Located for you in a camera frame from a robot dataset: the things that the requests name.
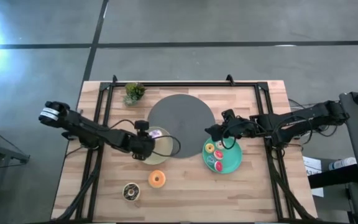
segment gray floor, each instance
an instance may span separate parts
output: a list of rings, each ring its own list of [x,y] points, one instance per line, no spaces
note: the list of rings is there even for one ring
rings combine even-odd
[[[0,44],[91,43],[101,3],[0,0]],[[100,42],[310,40],[358,40],[358,0],[110,0]],[[0,50],[0,133],[31,155],[26,166],[8,168],[0,223],[49,219],[67,142],[37,117],[47,100],[75,107],[88,55]],[[222,80],[229,73],[285,80],[288,97],[300,103],[337,100],[358,90],[358,46],[99,49],[90,80]],[[304,155],[351,156],[346,127],[314,136]]]

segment green plate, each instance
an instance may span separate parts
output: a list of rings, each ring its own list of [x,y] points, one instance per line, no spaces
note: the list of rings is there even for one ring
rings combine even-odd
[[[224,141],[224,145],[225,146],[231,146],[233,144],[234,138],[227,138],[227,139],[223,139]],[[209,165],[207,163],[207,157],[212,155],[213,153],[207,153],[205,151],[205,145],[207,145],[208,143],[212,143],[215,147],[215,150],[220,150],[223,152],[223,159],[221,160],[222,165],[223,165],[223,170],[222,172],[218,172],[215,170],[214,166]],[[233,171],[235,171],[241,164],[241,160],[242,160],[242,151],[240,146],[238,145],[238,143],[235,143],[234,147],[231,149],[218,149],[216,147],[216,143],[212,141],[211,138],[209,138],[205,143],[204,143],[204,147],[203,147],[203,159],[205,164],[212,170],[215,171],[219,174],[228,174],[231,173]]]

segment small succulent plant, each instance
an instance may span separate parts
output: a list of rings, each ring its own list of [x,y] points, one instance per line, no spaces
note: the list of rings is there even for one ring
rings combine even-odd
[[[144,95],[146,88],[141,83],[128,83],[125,85],[127,95],[124,97],[126,106],[135,105]]]

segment wooden tabletop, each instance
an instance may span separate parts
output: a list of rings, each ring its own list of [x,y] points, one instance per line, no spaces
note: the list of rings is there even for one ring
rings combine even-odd
[[[276,114],[290,111],[283,81],[267,81]],[[83,116],[93,119],[100,82],[84,82],[78,108]],[[121,119],[139,120],[147,116],[156,102],[174,94],[189,94],[204,101],[217,123],[221,112],[232,108],[236,115],[248,118],[258,114],[252,87],[150,87],[137,105],[125,107],[124,88],[114,88],[109,126]],[[99,123],[102,123],[104,106]],[[133,131],[126,123],[117,128]],[[186,158],[169,158],[159,165],[146,165],[130,154],[105,147],[98,184],[94,222],[274,222],[277,221],[264,143],[261,138],[243,138],[242,163],[231,174],[217,174],[204,164],[201,154]],[[70,142],[68,152],[79,147]],[[86,149],[65,159],[52,218],[63,213],[78,193],[86,158]],[[291,191],[307,211],[316,217],[311,190],[303,165],[302,153],[296,146],[286,148],[284,157]],[[153,170],[162,170],[167,182],[153,189],[147,182]],[[127,202],[122,188],[129,182],[140,186],[140,199]],[[88,210],[86,196],[84,214]],[[287,213],[280,191],[283,211]]]

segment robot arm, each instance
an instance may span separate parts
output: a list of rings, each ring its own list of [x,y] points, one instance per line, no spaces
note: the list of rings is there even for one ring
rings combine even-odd
[[[227,110],[222,112],[222,116],[222,124],[205,129],[213,141],[228,137],[270,137],[273,147],[284,147],[294,136],[318,129],[321,125],[342,125],[349,119],[341,104],[335,101],[281,115],[260,114],[245,119],[235,116],[233,110]]]
[[[132,152],[134,159],[142,161],[151,155],[155,147],[155,140],[145,132],[149,129],[147,121],[135,122],[137,134],[122,129],[109,129],[70,110],[66,103],[56,101],[46,102],[39,121],[47,126],[66,129],[68,133],[63,133],[64,137],[67,138],[68,134],[78,136],[80,143],[87,148],[94,149],[105,142],[121,152]]]

